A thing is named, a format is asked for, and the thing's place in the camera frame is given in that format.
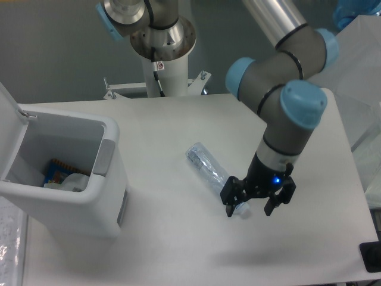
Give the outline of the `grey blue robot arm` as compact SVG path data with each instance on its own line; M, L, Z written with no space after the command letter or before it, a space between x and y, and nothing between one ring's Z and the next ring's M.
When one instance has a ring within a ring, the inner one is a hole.
M244 179L231 176L220 198L228 216L253 198L266 198L266 215L290 202L293 167L327 106L308 79L338 57L335 36L312 29L291 1L245 1L276 54L263 62L240 58L226 88L267 125ZM189 95L188 55L196 34L177 1L101 1L96 11L115 40L129 38L140 56L149 97Z

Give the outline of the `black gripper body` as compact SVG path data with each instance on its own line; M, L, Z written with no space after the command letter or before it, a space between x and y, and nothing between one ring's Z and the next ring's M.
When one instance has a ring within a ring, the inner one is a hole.
M285 170L278 171L267 167L255 154L246 175L246 197L244 201L252 198L267 198L270 192L276 192L282 188L285 178Z

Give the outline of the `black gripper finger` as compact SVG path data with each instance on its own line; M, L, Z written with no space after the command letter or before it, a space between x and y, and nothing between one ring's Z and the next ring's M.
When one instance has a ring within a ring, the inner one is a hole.
M264 212L267 216L270 216L273 210L279 207L281 204L288 204L296 189L296 185L291 177L293 171L293 164L287 163L285 170L285 178L282 183L282 188L278 194L270 192L268 195L268 201L264 207Z
M239 180L235 176L229 176L221 190L220 198L223 205L226 206L228 217L232 217L234 213L239 216L245 216L248 213L249 205L243 200L246 197L244 187L245 181Z

